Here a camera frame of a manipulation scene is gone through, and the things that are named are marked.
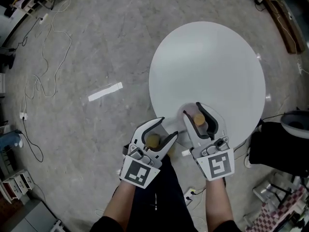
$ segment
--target small wooden block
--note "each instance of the small wooden block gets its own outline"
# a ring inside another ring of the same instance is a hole
[[[205,117],[202,114],[196,114],[194,115],[193,121],[197,126],[201,126],[205,123]]]
[[[157,148],[160,144],[160,135],[151,134],[146,139],[145,146],[148,148]]]

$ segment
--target forearm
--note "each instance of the forearm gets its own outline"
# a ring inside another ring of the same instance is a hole
[[[206,220],[209,232],[225,221],[233,220],[232,208],[223,179],[206,181]]]
[[[134,193],[135,185],[122,180],[103,214],[117,221],[124,231],[130,219]]]

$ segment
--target electrical outlet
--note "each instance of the electrical outlet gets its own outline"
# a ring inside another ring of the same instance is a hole
[[[298,67],[298,71],[299,71],[299,74],[301,75],[301,72],[302,72],[302,68],[301,68],[301,65],[300,65],[300,63],[297,63],[297,67]]]
[[[24,120],[27,120],[27,119],[28,119],[28,114],[27,114],[27,113],[19,112],[19,118],[20,118],[20,119],[23,119],[23,118],[24,118]]]
[[[191,202],[191,200],[189,200],[193,196],[191,192],[195,191],[196,190],[194,188],[189,188],[189,190],[183,195],[186,205],[188,205]]]

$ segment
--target blue object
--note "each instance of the blue object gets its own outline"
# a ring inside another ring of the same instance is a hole
[[[20,136],[16,131],[9,132],[0,137],[0,152],[4,150],[6,146],[15,147],[20,141]]]

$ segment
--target black pants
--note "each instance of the black pants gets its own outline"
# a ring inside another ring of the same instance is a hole
[[[197,232],[169,156],[163,158],[160,173],[146,189],[136,187],[127,231]]]
[[[307,177],[309,139],[289,134],[281,123],[266,122],[262,132],[255,132],[251,138],[249,161],[264,164],[292,175]]]

